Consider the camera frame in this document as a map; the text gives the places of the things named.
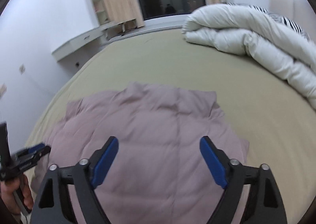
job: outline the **zebra print fabric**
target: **zebra print fabric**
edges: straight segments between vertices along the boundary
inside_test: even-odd
[[[260,11],[262,13],[267,14],[269,17],[271,17],[277,23],[283,24],[283,25],[291,28],[293,31],[295,31],[296,33],[298,33],[299,35],[301,35],[302,37],[304,37],[308,41],[311,41],[311,38],[309,37],[308,33],[306,33],[306,31],[304,31],[297,23],[295,23],[294,21],[288,19],[285,16],[275,14],[275,13],[270,12],[269,10],[267,10],[265,8],[262,8],[262,7],[257,7],[257,6],[248,5],[248,4],[227,3],[227,5],[230,5],[230,6],[244,6],[244,7],[250,7],[252,9],[258,10],[258,11]]]

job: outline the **hand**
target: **hand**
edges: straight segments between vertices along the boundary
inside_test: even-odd
[[[24,196],[24,204],[29,209],[33,208],[34,201],[32,198],[31,190],[28,185],[28,180],[25,175],[23,175],[24,187],[22,193]],[[20,179],[15,178],[10,181],[1,181],[1,198],[4,204],[7,206],[9,212],[12,214],[20,214],[21,210],[15,202],[13,192],[17,190],[20,186]]]

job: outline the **fitted sheet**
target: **fitted sheet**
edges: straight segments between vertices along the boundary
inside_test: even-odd
[[[316,195],[316,113],[285,82],[242,56],[185,42],[179,29],[114,42],[89,60],[55,95],[26,146],[64,117],[69,101],[129,82],[216,91],[236,135],[250,142],[247,164],[270,165],[288,223],[304,215]]]

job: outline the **white comforter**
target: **white comforter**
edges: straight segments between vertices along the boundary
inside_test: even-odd
[[[187,42],[251,56],[316,109],[316,45],[267,14],[244,6],[208,5],[187,17],[182,32]]]

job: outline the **folded duvet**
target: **folded duvet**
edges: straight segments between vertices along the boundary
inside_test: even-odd
[[[248,150],[225,122],[215,92],[132,83],[68,104],[65,118],[43,140],[52,150],[35,169],[34,191],[51,164],[90,158],[110,136],[119,140],[118,154],[95,192],[113,224],[206,224],[223,190],[199,151],[200,138],[209,136],[243,164]],[[73,187],[70,196],[82,224]],[[245,204],[243,194],[233,223]]]
[[[293,29],[253,7],[214,4],[189,15],[182,32],[187,42],[251,56],[316,109],[316,46],[290,25]]]

